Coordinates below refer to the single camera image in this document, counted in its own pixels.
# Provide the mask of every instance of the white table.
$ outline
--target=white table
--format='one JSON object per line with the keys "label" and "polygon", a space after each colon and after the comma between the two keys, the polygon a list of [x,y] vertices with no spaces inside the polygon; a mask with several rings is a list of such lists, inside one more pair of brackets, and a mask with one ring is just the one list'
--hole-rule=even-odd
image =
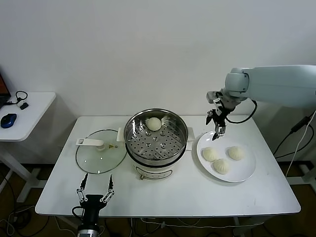
{"label": "white table", "polygon": [[[231,119],[238,121],[245,117],[231,116]],[[72,215],[72,207],[79,204],[76,188],[85,175],[76,164],[76,139],[99,129],[117,130],[129,118],[80,117],[77,120],[36,204],[38,214]],[[205,126],[205,116],[182,118],[197,138],[214,128],[213,123]],[[256,155],[255,173],[244,182],[227,183],[213,177],[201,166],[193,149],[185,152],[169,178],[155,181],[139,180],[127,155],[113,171],[89,175],[86,193],[103,194],[110,173],[113,174],[115,196],[100,211],[101,217],[260,216],[256,221],[264,221],[267,217],[261,216],[299,212],[300,204],[255,122],[250,119],[243,124],[228,124],[225,136],[242,139]]]}
{"label": "white table", "polygon": [[[28,92],[27,103],[29,107],[26,109],[21,110],[16,105],[3,106],[0,109],[0,119],[9,113],[17,114],[17,119],[12,127],[6,129],[0,127],[0,160],[11,169],[6,175],[6,179],[8,180],[11,174],[15,172],[27,181],[17,202],[24,202],[31,188],[43,188],[46,181],[36,178],[40,169],[33,169],[30,173],[6,150],[2,142],[20,142],[27,139],[55,97],[54,92]],[[13,93],[10,100],[16,101],[15,93]],[[1,183],[0,192],[5,185],[6,180]]]}

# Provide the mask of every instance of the blue mouse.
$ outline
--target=blue mouse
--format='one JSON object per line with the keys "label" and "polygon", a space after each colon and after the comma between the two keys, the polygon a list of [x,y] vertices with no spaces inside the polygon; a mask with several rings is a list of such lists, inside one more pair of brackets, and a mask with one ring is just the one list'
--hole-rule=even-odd
{"label": "blue mouse", "polygon": [[14,125],[14,122],[16,120],[17,115],[16,114],[7,114],[2,117],[0,121],[0,126],[2,128],[9,128]]}

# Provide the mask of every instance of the dumpling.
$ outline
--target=dumpling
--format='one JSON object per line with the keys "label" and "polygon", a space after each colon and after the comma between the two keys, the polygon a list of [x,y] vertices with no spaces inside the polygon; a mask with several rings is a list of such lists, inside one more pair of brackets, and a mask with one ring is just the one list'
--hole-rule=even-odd
{"label": "dumpling", "polygon": [[218,159],[214,161],[213,167],[215,171],[220,174],[227,174],[229,171],[229,163],[225,159]]}
{"label": "dumpling", "polygon": [[157,131],[161,128],[161,121],[156,117],[152,117],[146,121],[146,126],[151,131]]}
{"label": "dumpling", "polygon": [[235,160],[241,160],[244,158],[243,150],[240,147],[230,147],[228,149],[228,155],[230,158]]}
{"label": "dumpling", "polygon": [[202,151],[204,159],[209,162],[213,162],[218,159],[217,151],[212,147],[204,148]]}

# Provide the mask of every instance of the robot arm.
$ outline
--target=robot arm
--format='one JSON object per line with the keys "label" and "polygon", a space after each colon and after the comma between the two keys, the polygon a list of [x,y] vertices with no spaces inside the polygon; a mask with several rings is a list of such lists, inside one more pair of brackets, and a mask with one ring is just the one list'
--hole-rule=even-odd
{"label": "robot arm", "polygon": [[206,118],[206,124],[214,120],[215,140],[225,133],[226,116],[247,98],[288,107],[316,108],[316,66],[233,68],[226,76],[225,88],[209,91],[206,98],[216,106]]}

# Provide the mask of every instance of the table leg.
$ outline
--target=table leg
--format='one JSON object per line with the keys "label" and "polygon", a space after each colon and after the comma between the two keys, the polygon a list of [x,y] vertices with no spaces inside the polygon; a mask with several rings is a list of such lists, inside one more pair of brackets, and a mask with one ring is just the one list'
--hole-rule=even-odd
{"label": "table leg", "polygon": [[316,193],[316,167],[309,170],[306,165],[299,166],[304,173],[304,176],[298,177],[287,177],[287,181],[289,185],[301,185],[301,184],[309,184],[314,192]]}
{"label": "table leg", "polygon": [[246,233],[247,231],[255,228],[256,224],[259,223],[264,223],[265,221],[269,220],[270,218],[272,218],[273,216],[253,216],[250,217],[249,219],[243,221],[240,225],[240,227],[235,227],[233,229],[234,235],[235,236],[240,236],[244,233]]}
{"label": "table leg", "polygon": [[24,202],[32,188],[44,188],[46,180],[38,180],[36,178],[40,169],[35,168],[32,172],[29,172],[10,153],[8,153],[3,146],[1,146],[0,160],[26,181],[26,184],[16,200],[17,202]]}
{"label": "table leg", "polygon": [[80,220],[74,219],[74,220],[70,220],[68,217],[66,216],[56,216],[58,219],[62,220],[63,222],[67,223],[68,225],[70,225],[71,227],[73,227],[74,229],[78,229],[78,226],[81,224]]}
{"label": "table leg", "polygon": [[9,170],[9,172],[7,173],[7,175],[5,176],[5,179],[3,179],[2,183],[0,184],[0,193],[2,192],[3,188],[6,185],[6,181],[9,180],[9,178],[11,177],[13,173],[13,170]]}

